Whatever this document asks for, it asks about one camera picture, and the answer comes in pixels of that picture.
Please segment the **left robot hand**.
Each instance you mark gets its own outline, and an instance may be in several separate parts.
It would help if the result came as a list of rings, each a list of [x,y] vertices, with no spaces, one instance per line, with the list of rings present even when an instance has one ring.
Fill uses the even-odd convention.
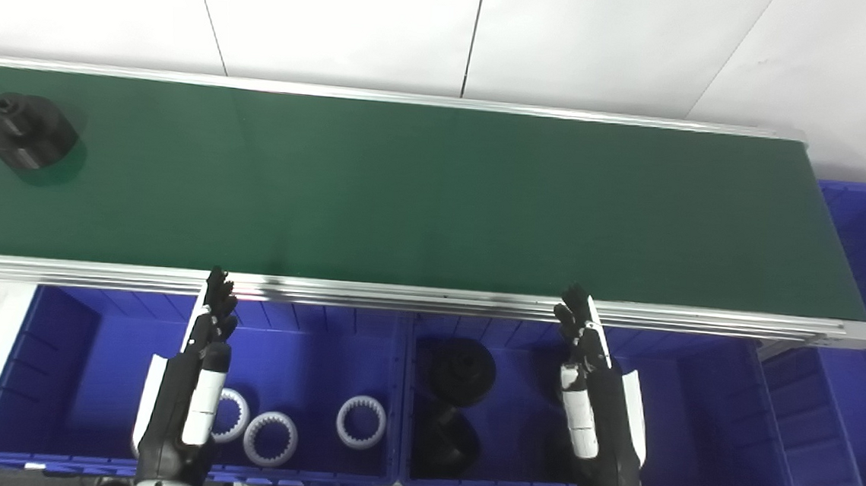
[[[132,432],[133,486],[204,486],[213,464],[214,421],[232,364],[234,284],[212,268],[195,300],[179,352],[155,355]]]

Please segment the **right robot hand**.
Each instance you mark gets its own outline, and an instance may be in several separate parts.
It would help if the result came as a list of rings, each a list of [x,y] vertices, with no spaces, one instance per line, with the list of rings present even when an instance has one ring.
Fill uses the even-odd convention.
[[[571,284],[554,317],[569,357],[559,387],[577,486],[642,486],[625,373],[609,352],[592,296]]]

